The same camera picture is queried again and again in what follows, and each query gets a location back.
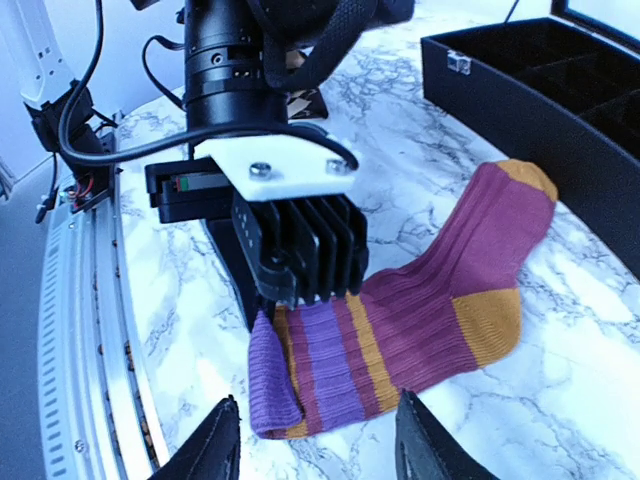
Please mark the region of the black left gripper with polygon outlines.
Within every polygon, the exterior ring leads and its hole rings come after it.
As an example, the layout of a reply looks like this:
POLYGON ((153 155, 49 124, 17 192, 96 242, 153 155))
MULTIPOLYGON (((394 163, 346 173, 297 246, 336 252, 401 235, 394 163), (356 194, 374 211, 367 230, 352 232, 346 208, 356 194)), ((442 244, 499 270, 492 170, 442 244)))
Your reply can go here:
POLYGON ((149 164, 144 168, 150 205, 162 224, 197 220, 233 287, 245 326, 251 330, 259 310, 274 313, 254 284, 232 222, 234 188, 211 158, 149 164))

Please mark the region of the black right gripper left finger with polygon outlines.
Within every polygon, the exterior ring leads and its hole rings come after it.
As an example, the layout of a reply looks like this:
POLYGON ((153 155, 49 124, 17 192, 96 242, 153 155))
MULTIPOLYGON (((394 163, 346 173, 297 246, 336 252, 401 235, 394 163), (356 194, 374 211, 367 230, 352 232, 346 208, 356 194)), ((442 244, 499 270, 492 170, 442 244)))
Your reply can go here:
POLYGON ((229 395, 150 480, 238 480, 240 452, 239 408, 229 395))

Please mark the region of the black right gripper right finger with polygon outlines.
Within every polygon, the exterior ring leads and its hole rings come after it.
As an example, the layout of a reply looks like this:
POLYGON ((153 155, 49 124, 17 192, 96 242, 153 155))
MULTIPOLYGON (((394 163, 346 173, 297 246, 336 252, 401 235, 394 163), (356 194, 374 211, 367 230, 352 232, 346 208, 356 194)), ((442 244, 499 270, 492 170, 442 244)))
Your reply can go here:
POLYGON ((414 392, 402 391, 395 426, 398 479, 497 479, 466 452, 414 392))

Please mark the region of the maroon striped sock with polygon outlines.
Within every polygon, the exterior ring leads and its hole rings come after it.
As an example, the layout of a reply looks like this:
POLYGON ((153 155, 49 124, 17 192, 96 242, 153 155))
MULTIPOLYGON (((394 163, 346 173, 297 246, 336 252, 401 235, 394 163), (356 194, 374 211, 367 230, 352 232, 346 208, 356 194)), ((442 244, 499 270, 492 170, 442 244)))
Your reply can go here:
POLYGON ((508 356, 522 330, 517 277, 558 191, 535 164, 480 165, 425 253, 358 294, 256 317, 249 419, 266 439, 313 436, 394 410, 508 356))

